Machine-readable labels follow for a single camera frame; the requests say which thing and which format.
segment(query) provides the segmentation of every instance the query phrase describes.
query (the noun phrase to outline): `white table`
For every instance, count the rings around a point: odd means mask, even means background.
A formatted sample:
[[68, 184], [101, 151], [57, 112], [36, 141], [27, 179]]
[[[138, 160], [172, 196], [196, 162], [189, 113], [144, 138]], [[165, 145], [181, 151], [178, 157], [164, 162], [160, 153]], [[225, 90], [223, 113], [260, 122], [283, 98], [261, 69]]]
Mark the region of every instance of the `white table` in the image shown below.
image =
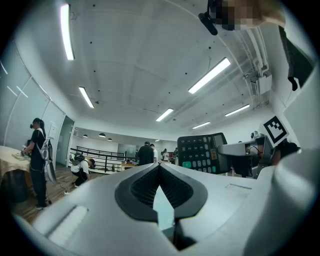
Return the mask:
[[12, 156], [12, 154], [20, 153], [20, 150], [7, 147], [7, 146], [0, 146], [0, 172], [2, 178], [5, 173], [11, 172], [14, 170], [22, 170], [25, 171], [25, 181], [28, 187], [32, 184], [31, 177], [30, 177], [30, 160], [18, 160]]

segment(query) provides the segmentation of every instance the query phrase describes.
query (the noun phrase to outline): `white backpack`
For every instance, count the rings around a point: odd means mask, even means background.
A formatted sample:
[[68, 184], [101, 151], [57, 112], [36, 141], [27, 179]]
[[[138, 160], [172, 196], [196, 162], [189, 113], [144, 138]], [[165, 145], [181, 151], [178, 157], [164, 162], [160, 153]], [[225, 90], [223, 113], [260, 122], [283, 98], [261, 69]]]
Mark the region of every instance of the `white backpack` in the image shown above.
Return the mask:
[[[39, 128], [38, 130], [42, 133], [43, 137], [45, 137], [42, 129]], [[42, 145], [42, 148], [40, 148], [38, 146], [38, 143], [36, 143], [35, 145], [38, 148], [42, 159], [44, 160], [44, 170], [47, 172], [49, 180], [53, 184], [56, 184], [57, 180], [56, 180], [55, 168], [52, 163], [52, 161], [53, 161], [53, 158], [52, 158], [53, 148], [52, 148], [50, 139], [48, 137], [45, 138], [43, 145]]]

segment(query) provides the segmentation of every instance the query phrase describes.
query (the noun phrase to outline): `black pants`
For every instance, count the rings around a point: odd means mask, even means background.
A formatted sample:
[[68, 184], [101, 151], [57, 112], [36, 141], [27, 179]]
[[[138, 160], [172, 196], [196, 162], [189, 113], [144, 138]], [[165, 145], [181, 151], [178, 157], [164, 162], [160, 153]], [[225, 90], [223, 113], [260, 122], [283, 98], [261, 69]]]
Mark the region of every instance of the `black pants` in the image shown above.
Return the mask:
[[40, 206], [44, 206], [46, 205], [46, 191], [47, 191], [45, 170], [43, 168], [41, 170], [30, 168], [30, 174], [32, 179], [33, 190], [36, 193], [38, 204]]
[[88, 179], [87, 174], [84, 172], [82, 168], [80, 168], [78, 172], [73, 172], [72, 174], [78, 177], [74, 182], [74, 185], [76, 186], [80, 186], [82, 183], [84, 183]]

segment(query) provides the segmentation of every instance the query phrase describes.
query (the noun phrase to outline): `fluorescent ceiling light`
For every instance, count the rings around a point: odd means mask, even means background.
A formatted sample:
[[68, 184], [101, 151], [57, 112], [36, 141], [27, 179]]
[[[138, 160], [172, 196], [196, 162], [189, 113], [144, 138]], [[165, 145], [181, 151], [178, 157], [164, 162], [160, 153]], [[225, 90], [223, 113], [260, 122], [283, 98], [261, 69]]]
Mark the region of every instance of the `fluorescent ceiling light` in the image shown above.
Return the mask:
[[206, 83], [208, 83], [211, 79], [213, 79], [215, 76], [217, 76], [220, 72], [222, 72], [226, 67], [230, 65], [230, 61], [227, 58], [224, 58], [221, 60], [213, 69], [211, 69], [207, 74], [204, 75], [198, 82], [195, 83], [194, 86], [192, 86], [189, 89], [189, 93], [194, 94], [196, 91], [198, 91], [201, 87], [203, 87]]
[[82, 96], [84, 97], [86, 103], [88, 103], [89, 107], [94, 109], [94, 105], [92, 104], [91, 100], [89, 99], [89, 96], [87, 94], [87, 91], [84, 87], [79, 87], [80, 92], [82, 93]]
[[64, 4], [60, 8], [60, 23], [61, 23], [62, 39], [63, 39], [66, 57], [69, 61], [73, 61], [75, 59], [75, 56], [72, 50], [71, 39], [70, 39], [70, 6], [69, 4]]
[[200, 124], [200, 125], [198, 125], [196, 127], [193, 127], [192, 129], [197, 129], [197, 128], [201, 127], [201, 126], [206, 126], [208, 124], [210, 124], [210, 122], [206, 122], [206, 123]]
[[10, 88], [9, 86], [7, 86], [7, 88], [8, 88], [15, 96], [18, 97], [18, 95], [16, 95], [16, 93], [15, 93], [13, 90], [11, 90], [11, 88]]
[[167, 115], [169, 115], [172, 111], [174, 111], [172, 108], [168, 108], [166, 112], [164, 112], [156, 121], [160, 122], [162, 119], [164, 119]]
[[24, 95], [26, 96], [27, 98], [29, 98], [18, 86], [16, 86], [18, 88], [18, 90]]
[[229, 113], [229, 114], [226, 114], [225, 116], [228, 117], [228, 116], [230, 116], [230, 115], [232, 115], [232, 114], [235, 114], [235, 113], [237, 113], [237, 112], [239, 112], [239, 111], [241, 111], [241, 110], [245, 110], [246, 108], [249, 108], [249, 107], [250, 107], [249, 104], [248, 104], [248, 105], [245, 105], [245, 106], [243, 106], [243, 107], [241, 107], [241, 108], [239, 108], [239, 109], [237, 109], [237, 110], [235, 110], [235, 111], [233, 111], [233, 112], [231, 112], [231, 113]]
[[8, 72], [6, 71], [6, 69], [5, 69], [4, 65], [2, 65], [1, 60], [0, 60], [0, 64], [1, 64], [1, 67], [3, 68], [4, 72], [8, 75]]

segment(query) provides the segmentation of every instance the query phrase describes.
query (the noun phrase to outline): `black bag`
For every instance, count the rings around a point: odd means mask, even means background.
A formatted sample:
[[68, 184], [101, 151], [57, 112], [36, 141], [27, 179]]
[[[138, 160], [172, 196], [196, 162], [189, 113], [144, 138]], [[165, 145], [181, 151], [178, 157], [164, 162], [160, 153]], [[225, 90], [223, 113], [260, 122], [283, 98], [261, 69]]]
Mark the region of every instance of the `black bag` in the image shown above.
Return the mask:
[[85, 157], [80, 153], [72, 153], [70, 154], [69, 159], [74, 166], [77, 166], [80, 162], [85, 160]]

